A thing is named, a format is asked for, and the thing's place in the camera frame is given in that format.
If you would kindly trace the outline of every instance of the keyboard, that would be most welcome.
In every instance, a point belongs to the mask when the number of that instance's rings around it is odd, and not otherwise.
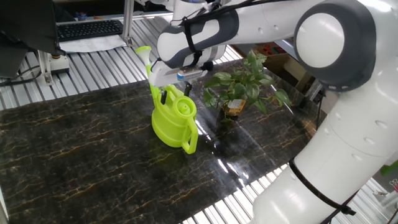
[[[60,42],[80,40],[123,33],[123,25],[119,20],[81,22],[57,25]]]

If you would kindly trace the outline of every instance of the green watering can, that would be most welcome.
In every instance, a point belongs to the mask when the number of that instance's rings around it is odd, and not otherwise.
[[[140,47],[136,54],[144,62],[147,75],[150,75],[148,46]],[[157,137],[170,147],[182,147],[188,154],[196,151],[198,142],[198,127],[195,124],[197,107],[195,103],[174,85],[166,86],[166,99],[163,99],[160,89],[151,84],[150,91],[155,104],[152,112],[152,127]]]

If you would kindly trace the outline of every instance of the marble table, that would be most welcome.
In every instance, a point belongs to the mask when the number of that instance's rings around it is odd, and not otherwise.
[[[178,223],[285,164],[313,136],[317,106],[275,76],[291,110],[268,103],[267,115],[252,107],[231,124],[217,122],[202,97],[210,76],[190,94],[200,133],[192,155],[155,135],[147,81],[0,112],[11,223]]]

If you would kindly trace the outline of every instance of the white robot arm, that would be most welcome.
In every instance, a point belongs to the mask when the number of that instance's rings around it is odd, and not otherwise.
[[[308,145],[255,200],[253,224],[321,223],[336,208],[350,213],[339,205],[396,152],[396,4],[394,0],[235,0],[209,12],[204,1],[174,2],[174,24],[158,39],[162,61],[152,68],[153,85],[205,75],[201,66],[220,58],[225,44],[294,36],[300,63],[326,89],[342,92]],[[195,57],[194,52],[201,53]]]

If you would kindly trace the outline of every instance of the white paper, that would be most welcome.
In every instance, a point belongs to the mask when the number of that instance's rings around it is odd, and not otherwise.
[[[96,52],[125,46],[127,46],[126,43],[119,35],[60,42],[61,49],[67,53]]]

